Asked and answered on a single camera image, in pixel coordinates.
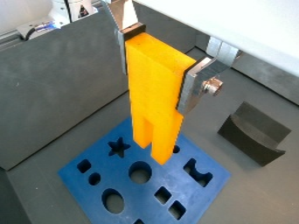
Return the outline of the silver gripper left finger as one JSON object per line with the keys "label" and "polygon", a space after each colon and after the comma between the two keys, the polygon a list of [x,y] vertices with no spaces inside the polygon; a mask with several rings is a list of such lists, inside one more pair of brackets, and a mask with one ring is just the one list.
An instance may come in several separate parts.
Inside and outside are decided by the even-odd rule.
{"label": "silver gripper left finger", "polygon": [[104,10],[111,18],[116,42],[122,57],[122,70],[127,74],[127,47],[126,42],[146,32],[146,25],[139,22],[132,0],[102,0]]}

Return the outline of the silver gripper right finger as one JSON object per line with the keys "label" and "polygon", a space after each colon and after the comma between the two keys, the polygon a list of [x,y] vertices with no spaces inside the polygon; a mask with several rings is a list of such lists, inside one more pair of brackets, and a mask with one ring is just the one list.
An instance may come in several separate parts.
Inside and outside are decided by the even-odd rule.
{"label": "silver gripper right finger", "polygon": [[186,115],[199,103],[204,94],[216,95],[223,82],[219,75],[232,66],[239,49],[211,37],[207,56],[198,60],[184,71],[176,110]]}

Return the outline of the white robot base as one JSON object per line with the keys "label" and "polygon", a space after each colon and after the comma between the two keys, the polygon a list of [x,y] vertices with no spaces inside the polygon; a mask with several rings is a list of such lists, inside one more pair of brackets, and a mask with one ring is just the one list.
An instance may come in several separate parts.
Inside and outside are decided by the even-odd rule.
{"label": "white robot base", "polygon": [[50,17],[59,25],[67,25],[98,13],[91,0],[51,0]]}

